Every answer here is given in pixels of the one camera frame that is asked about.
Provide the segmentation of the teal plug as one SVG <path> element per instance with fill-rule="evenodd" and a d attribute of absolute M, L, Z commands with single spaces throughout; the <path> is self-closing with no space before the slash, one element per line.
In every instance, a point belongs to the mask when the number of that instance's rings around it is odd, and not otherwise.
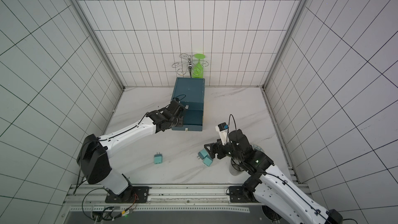
<path fill-rule="evenodd" d="M 213 159 L 210 158 L 209 156 L 206 156 L 206 157 L 203 159 L 203 163 L 204 163 L 206 166 L 208 166 L 208 167 L 211 166 L 212 162 L 213 162 Z"/>
<path fill-rule="evenodd" d="M 153 158 L 153 162 L 154 162 L 154 164 L 162 164 L 162 163 L 163 163 L 163 156 L 162 156 L 162 154 L 161 154 L 161 153 L 155 154 L 155 155 L 154 155 L 154 158 Z"/>
<path fill-rule="evenodd" d="M 201 159 L 201 160 L 204 160 L 206 157 L 208 157 L 209 156 L 209 154 L 208 154 L 208 152 L 207 152 L 207 150 L 206 149 L 202 149 L 200 152 L 198 152 L 198 157 Z"/>

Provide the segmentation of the dark transparent cup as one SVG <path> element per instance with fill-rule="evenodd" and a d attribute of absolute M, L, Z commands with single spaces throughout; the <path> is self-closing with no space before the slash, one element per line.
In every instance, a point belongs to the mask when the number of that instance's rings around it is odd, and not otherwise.
<path fill-rule="evenodd" d="M 241 173 L 243 173 L 245 170 L 242 169 L 239 164 L 233 159 L 231 158 L 230 160 L 230 166 L 229 166 L 229 172 L 231 175 L 233 176 L 238 176 Z"/>

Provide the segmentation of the teal yellow drawer cabinet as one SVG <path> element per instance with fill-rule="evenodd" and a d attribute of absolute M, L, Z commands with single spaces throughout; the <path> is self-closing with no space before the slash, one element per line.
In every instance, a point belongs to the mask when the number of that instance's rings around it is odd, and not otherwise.
<path fill-rule="evenodd" d="M 205 79 L 177 77 L 172 99 L 178 98 L 185 106 L 182 124 L 173 131 L 202 131 L 204 114 Z"/>

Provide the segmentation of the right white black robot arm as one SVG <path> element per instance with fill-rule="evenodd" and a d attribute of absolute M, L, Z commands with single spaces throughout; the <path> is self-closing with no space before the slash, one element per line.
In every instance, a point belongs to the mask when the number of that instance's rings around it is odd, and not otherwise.
<path fill-rule="evenodd" d="M 263 151 L 254 149 L 240 129 L 216 126 L 220 138 L 204 147 L 211 158 L 230 157 L 249 174 L 242 185 L 245 200 L 261 203 L 290 224 L 341 224 L 342 215 L 326 209 L 297 187 Z"/>

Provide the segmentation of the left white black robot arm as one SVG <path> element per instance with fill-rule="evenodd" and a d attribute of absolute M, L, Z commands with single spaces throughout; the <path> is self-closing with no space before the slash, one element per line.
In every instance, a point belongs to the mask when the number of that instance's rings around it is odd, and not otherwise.
<path fill-rule="evenodd" d="M 88 135 L 77 156 L 77 164 L 90 185 L 99 184 L 107 192 L 106 203 L 146 203 L 148 187 L 134 187 L 110 164 L 110 158 L 129 145 L 149 135 L 182 127 L 186 107 L 178 98 L 159 110 L 147 112 L 141 120 L 119 131 L 103 135 Z"/>

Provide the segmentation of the patterned yellow blue plate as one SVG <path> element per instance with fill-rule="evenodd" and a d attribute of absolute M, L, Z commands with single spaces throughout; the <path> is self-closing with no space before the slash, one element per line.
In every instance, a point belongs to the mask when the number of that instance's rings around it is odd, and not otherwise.
<path fill-rule="evenodd" d="M 258 145 L 252 144 L 251 146 L 252 146 L 253 150 L 258 150 L 258 151 L 264 152 L 264 150 Z"/>

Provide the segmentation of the green plastic goblet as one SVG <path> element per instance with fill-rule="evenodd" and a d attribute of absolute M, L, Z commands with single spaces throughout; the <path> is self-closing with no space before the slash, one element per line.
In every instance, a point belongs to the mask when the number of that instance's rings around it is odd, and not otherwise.
<path fill-rule="evenodd" d="M 192 78 L 203 78 L 203 65 L 201 63 L 202 60 L 205 59 L 204 54 L 195 54 L 193 56 L 195 59 L 198 60 L 197 63 L 193 65 L 193 68 L 191 69 L 191 77 Z"/>

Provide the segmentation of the metal cup rack stand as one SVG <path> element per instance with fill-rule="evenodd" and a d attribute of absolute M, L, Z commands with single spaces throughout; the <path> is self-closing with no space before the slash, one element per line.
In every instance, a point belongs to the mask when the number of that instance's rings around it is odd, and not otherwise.
<path fill-rule="evenodd" d="M 176 70 L 177 75 L 185 76 L 187 74 L 191 78 L 191 69 L 193 68 L 193 65 L 198 62 L 198 60 L 195 59 L 193 56 L 194 55 L 189 55 L 189 54 L 179 55 L 181 61 L 175 62 L 172 65 L 172 68 Z M 203 65 L 203 76 L 204 76 L 204 68 L 209 66 L 209 62 L 204 59 L 201 61 L 201 63 Z"/>

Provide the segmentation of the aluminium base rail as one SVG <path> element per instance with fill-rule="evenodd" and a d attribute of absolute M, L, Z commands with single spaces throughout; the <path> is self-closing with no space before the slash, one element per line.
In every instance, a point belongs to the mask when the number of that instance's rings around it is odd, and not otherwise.
<path fill-rule="evenodd" d="M 113 211 L 127 215 L 133 211 L 232 211 L 248 212 L 250 205 L 263 205 L 275 210 L 282 199 L 274 192 L 261 193 L 264 200 L 246 197 L 237 184 L 154 184 L 133 185 L 123 196 L 111 193 L 100 185 L 72 185 L 57 217 L 65 224 L 71 212 L 98 221 L 98 215 Z"/>

